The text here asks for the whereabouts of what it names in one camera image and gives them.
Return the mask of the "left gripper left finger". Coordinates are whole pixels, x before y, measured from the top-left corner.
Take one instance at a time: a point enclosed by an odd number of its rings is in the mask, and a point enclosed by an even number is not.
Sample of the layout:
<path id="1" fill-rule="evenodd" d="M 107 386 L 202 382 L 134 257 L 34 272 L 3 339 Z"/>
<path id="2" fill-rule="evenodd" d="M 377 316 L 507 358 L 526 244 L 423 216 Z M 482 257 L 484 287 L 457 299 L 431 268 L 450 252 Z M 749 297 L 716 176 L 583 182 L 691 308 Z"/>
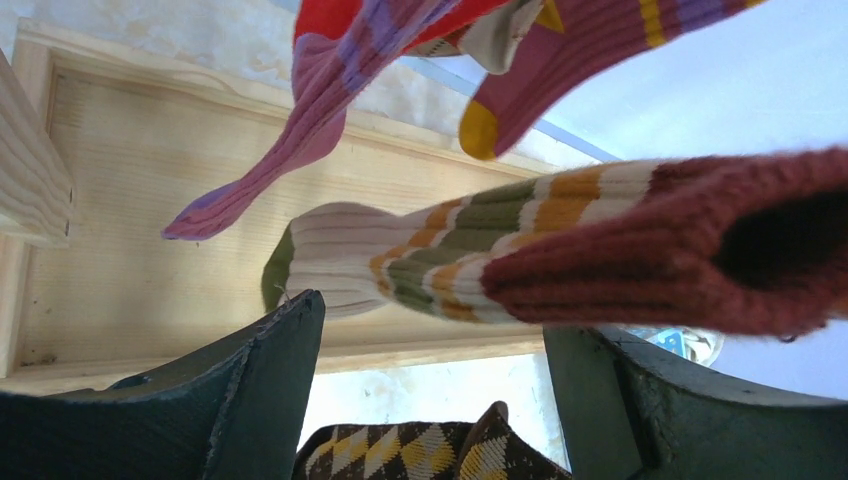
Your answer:
<path id="1" fill-rule="evenodd" d="M 1 396 L 5 479 L 287 479 L 324 325 L 305 291 L 104 390 Z"/>

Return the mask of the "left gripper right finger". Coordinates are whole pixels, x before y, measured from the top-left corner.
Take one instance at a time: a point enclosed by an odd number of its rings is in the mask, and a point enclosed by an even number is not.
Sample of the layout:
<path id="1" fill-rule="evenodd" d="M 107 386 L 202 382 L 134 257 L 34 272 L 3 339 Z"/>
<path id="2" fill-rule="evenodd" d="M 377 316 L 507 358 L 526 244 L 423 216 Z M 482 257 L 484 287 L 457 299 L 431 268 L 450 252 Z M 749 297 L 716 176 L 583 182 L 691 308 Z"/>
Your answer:
<path id="1" fill-rule="evenodd" d="M 843 479 L 844 401 L 690 362 L 614 327 L 547 328 L 577 479 Z"/>

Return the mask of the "brown yellow argyle sock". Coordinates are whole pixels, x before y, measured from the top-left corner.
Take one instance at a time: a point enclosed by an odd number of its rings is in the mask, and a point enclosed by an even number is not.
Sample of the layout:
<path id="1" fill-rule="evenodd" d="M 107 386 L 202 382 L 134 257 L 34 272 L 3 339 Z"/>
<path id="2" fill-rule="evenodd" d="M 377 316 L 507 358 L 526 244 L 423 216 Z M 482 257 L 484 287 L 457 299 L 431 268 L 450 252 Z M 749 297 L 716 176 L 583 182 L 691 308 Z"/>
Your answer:
<path id="1" fill-rule="evenodd" d="M 475 422 L 337 424 L 316 431 L 296 456 L 293 479 L 571 480 L 526 443 L 492 403 Z"/>

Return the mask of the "beige striped ribbed sock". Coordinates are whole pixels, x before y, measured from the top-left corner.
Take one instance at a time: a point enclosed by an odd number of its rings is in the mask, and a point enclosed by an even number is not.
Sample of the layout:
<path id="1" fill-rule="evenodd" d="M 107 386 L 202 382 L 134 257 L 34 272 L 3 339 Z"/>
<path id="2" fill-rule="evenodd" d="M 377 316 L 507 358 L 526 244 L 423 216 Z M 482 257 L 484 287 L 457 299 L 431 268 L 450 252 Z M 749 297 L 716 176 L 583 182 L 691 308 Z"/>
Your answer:
<path id="1" fill-rule="evenodd" d="M 847 311 L 847 151 L 601 164 L 405 215 L 324 204 L 262 274 L 267 310 L 303 290 L 331 316 L 791 339 Z"/>

